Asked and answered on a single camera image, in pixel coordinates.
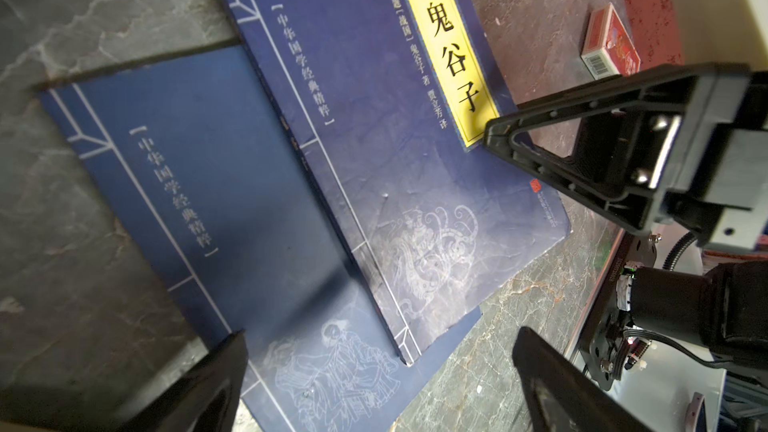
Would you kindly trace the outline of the blue book Xiaolin Guangji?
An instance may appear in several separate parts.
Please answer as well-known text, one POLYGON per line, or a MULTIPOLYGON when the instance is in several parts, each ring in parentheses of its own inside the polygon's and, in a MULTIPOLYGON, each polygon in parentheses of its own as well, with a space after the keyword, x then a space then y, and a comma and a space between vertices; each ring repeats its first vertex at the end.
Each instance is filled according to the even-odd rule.
POLYGON ((263 430, 388 430, 480 319, 401 360, 242 47, 39 98, 204 343, 244 333, 263 430))

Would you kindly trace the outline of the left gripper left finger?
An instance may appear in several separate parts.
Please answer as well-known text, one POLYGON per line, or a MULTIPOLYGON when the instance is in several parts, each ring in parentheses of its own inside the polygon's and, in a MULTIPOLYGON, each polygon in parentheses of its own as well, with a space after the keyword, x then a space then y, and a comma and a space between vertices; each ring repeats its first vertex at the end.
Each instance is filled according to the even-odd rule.
POLYGON ((230 431, 235 423, 247 363, 244 332, 228 335, 121 429, 230 431))

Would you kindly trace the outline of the blue book Guiguzi yellow label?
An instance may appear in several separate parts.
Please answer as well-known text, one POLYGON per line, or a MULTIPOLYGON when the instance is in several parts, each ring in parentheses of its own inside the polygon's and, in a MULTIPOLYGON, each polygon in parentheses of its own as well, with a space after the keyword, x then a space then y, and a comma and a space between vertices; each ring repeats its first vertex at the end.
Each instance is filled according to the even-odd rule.
POLYGON ((571 231, 483 145, 516 111, 471 0, 222 0, 403 362, 571 231))

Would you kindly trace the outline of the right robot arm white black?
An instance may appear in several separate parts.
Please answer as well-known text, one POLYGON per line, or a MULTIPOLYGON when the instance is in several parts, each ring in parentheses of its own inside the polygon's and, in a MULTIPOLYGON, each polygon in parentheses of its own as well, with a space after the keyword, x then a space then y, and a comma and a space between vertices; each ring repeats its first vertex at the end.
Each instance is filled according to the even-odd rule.
POLYGON ((615 296, 630 334, 767 366, 767 75, 746 64, 662 65, 527 102, 489 121, 484 146, 643 235, 687 229, 704 250, 755 254, 703 276, 640 267, 615 296))

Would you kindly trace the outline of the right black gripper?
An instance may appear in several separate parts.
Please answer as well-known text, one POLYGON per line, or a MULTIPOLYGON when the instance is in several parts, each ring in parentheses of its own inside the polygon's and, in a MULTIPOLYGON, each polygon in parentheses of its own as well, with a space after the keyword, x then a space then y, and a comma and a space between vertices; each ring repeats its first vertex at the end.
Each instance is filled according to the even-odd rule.
POLYGON ((676 222, 700 247, 759 250, 767 228, 767 74, 666 64, 521 105, 483 144, 624 230, 676 222))

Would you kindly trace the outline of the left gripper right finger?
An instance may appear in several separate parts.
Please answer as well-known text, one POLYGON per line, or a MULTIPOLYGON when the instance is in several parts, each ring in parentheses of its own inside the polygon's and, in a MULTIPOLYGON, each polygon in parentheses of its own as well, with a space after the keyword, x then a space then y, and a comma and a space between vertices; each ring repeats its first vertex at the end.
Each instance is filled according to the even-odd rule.
POLYGON ((646 431, 533 329, 522 327, 512 359, 535 431, 646 431))

